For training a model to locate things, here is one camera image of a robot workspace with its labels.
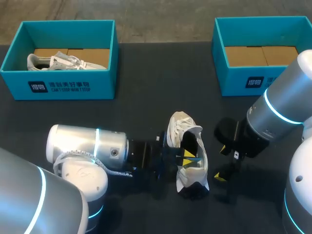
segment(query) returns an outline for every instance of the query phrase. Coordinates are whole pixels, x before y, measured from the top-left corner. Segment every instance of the white cable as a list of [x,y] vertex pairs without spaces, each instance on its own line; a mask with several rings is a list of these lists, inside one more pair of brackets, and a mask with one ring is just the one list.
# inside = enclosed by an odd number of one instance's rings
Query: white cable
[[59,176],[59,165],[64,163],[66,160],[75,160],[75,161],[85,161],[82,158],[77,158],[77,157],[68,157],[68,156],[72,156],[72,155],[77,155],[80,157],[84,157],[87,160],[91,160],[92,162],[94,162],[96,165],[100,166],[101,168],[104,169],[104,171],[107,174],[113,175],[113,176],[127,176],[127,177],[132,177],[131,172],[116,172],[116,171],[112,171],[110,169],[108,169],[97,157],[94,157],[93,154],[90,154],[88,152],[85,151],[81,151],[81,150],[71,150],[71,151],[67,151],[64,152],[62,154],[60,154],[57,159],[55,160],[55,163],[53,164],[53,170],[54,170],[54,174]]

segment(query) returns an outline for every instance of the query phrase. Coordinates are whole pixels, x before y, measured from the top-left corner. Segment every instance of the sneaker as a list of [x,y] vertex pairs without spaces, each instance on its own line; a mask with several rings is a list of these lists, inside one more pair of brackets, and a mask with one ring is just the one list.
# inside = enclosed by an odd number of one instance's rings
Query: sneaker
[[169,147],[183,148],[200,161],[183,160],[183,165],[178,166],[176,174],[176,189],[180,193],[188,188],[192,195],[198,190],[209,191],[207,181],[208,159],[204,143],[201,139],[203,128],[195,124],[194,120],[184,112],[175,112],[169,122],[167,130],[167,144]]
[[60,51],[55,56],[47,58],[30,54],[27,57],[27,67],[29,71],[106,69],[101,65],[85,62],[75,56],[65,55]]

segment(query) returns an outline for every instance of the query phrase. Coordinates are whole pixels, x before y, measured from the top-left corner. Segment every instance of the gray floor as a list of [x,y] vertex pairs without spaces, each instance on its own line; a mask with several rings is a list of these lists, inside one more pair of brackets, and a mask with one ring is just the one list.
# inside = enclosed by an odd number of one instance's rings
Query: gray floor
[[0,44],[23,20],[106,20],[119,42],[211,40],[215,17],[305,15],[311,0],[0,0]]

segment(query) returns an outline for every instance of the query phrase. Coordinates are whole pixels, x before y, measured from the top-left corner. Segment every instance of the silver cylinder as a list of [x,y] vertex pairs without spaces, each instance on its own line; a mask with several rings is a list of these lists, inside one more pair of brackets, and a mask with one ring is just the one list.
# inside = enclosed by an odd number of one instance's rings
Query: silver cylinder
[[119,170],[127,159],[125,133],[94,128],[54,125],[49,133],[46,154],[49,162],[67,151],[81,150],[93,154],[106,167]]
[[253,130],[266,140],[283,137],[312,116],[312,50],[302,52],[247,112]]
[[88,205],[71,183],[0,149],[0,230],[83,234]]

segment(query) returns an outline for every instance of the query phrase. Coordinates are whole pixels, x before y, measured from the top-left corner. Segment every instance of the black table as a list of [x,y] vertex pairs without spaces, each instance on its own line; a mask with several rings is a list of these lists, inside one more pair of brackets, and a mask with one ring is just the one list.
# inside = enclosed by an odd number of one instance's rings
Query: black table
[[[0,61],[8,46],[0,47]],[[225,190],[213,182],[214,170],[227,162],[213,136],[222,117],[241,119],[257,97],[222,97],[210,42],[121,44],[115,100],[14,101],[0,80],[0,147],[49,171],[45,145],[54,124],[126,132],[128,138],[153,139],[167,128],[173,112],[183,110],[203,127],[211,192],[185,200],[175,183],[156,199],[129,178],[109,177],[98,233],[281,234],[281,208],[290,160],[301,141],[298,128],[246,159],[230,191],[235,202],[220,201]]]

